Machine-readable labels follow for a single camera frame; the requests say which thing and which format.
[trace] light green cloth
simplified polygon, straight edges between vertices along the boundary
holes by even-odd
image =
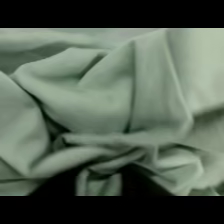
[[[120,195],[130,163],[175,195],[218,195],[223,40],[221,28],[162,29],[118,47],[0,33],[0,195],[81,165],[77,195]]]

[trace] cloth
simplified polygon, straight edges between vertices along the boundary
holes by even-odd
[[[0,195],[83,167],[79,196],[119,196],[134,164],[174,195],[220,195],[224,30],[161,29],[126,43],[0,33]]]

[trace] fabric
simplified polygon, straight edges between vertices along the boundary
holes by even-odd
[[[161,29],[116,45],[2,31],[0,195],[83,167],[76,195],[119,196],[129,164],[174,195],[220,195],[223,38]]]

